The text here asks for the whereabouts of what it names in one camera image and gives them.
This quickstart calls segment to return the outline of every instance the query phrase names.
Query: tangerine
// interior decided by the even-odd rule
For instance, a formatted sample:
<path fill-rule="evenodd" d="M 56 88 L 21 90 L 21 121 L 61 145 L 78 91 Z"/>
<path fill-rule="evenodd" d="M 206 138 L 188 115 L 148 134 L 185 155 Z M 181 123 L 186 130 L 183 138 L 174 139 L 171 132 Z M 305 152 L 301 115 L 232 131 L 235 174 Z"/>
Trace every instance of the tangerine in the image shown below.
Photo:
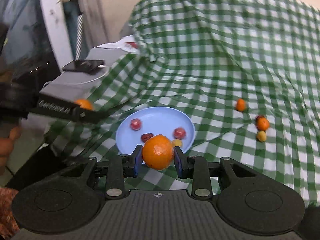
<path fill-rule="evenodd" d="M 145 142 L 142 158 L 147 166 L 155 170 L 167 168 L 173 160 L 171 141 L 162 134 L 158 134 Z"/>
<path fill-rule="evenodd" d="M 265 131 L 270 127 L 270 123 L 267 118 L 261 117 L 257 120 L 257 128 L 260 131 Z"/>
<path fill-rule="evenodd" d="M 79 105 L 83 109 L 93 110 L 93 105 L 88 99 L 78 99 L 74 101 L 74 103 Z"/>
<path fill-rule="evenodd" d="M 245 101 L 242 98 L 239 98 L 236 104 L 236 110 L 243 112 L 245 110 Z"/>

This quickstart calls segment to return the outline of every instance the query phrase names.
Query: green gingham fabric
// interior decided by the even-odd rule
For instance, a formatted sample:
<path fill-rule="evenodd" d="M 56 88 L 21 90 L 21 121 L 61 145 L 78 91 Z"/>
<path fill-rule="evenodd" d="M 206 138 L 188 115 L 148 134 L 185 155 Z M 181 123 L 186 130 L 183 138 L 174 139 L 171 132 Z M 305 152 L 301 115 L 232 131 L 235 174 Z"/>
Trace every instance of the green gingham fabric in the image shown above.
<path fill-rule="evenodd" d="M 119 153 L 115 134 L 126 117 L 173 107 L 196 127 L 188 155 L 216 162 L 229 156 L 293 188 L 307 205 L 320 201 L 317 9 L 296 0 L 141 0 L 130 24 L 140 55 L 121 57 L 88 95 L 110 116 L 95 126 L 57 120 L 47 141 L 67 155 L 106 160 Z M 247 102 L 243 113 L 234 109 L 239 98 Z M 270 122 L 264 143 L 256 140 L 259 114 Z M 125 183 L 191 188 L 173 164 L 144 166 Z"/>

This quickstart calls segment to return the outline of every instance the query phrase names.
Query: blue plate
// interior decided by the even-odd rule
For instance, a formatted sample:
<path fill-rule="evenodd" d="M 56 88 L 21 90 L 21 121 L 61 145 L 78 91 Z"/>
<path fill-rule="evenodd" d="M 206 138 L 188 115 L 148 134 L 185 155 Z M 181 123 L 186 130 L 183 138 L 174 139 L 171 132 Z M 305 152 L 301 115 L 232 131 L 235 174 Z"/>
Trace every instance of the blue plate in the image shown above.
<path fill-rule="evenodd" d="M 142 122 L 139 131 L 130 128 L 130 122 L 135 118 Z M 145 108 L 128 116 L 116 131 L 116 144 L 120 153 L 131 155 L 138 144 L 144 145 L 141 141 L 142 134 L 153 133 L 155 136 L 162 134 L 173 140 L 173 131 L 178 127 L 182 127 L 187 133 L 181 147 L 183 153 L 186 153 L 195 140 L 195 126 L 185 113 L 163 106 Z"/>

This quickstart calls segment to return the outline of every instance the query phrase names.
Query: metal screw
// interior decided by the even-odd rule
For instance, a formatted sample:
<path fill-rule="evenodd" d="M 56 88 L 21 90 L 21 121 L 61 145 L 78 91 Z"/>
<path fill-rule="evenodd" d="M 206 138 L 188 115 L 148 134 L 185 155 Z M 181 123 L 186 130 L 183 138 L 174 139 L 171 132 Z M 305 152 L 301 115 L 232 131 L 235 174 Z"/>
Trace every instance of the metal screw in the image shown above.
<path fill-rule="evenodd" d="M 122 194 L 122 190 L 119 188 L 111 188 L 107 190 L 107 195 L 110 197 L 118 197 Z"/>
<path fill-rule="evenodd" d="M 210 195 L 210 190 L 207 190 L 206 188 L 198 188 L 195 190 L 195 194 L 199 197 L 207 197 Z"/>

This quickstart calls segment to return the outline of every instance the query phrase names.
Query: yellow ball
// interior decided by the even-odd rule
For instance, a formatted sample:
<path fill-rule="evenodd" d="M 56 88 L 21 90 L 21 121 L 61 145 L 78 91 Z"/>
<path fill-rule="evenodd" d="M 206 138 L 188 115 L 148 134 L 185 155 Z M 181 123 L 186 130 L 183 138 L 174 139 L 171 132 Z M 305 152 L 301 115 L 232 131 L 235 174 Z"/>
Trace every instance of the yellow ball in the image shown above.
<path fill-rule="evenodd" d="M 182 141 L 179 140 L 179 139 L 174 139 L 174 140 L 172 141 L 172 146 L 173 146 L 173 147 L 176 147 L 176 146 L 182 147 Z"/>
<path fill-rule="evenodd" d="M 260 142 L 266 141 L 266 139 L 267 139 L 267 134 L 266 134 L 266 132 L 264 132 L 264 131 L 259 131 L 259 132 L 257 133 L 257 139 L 258 139 L 258 141 L 260 141 Z"/>

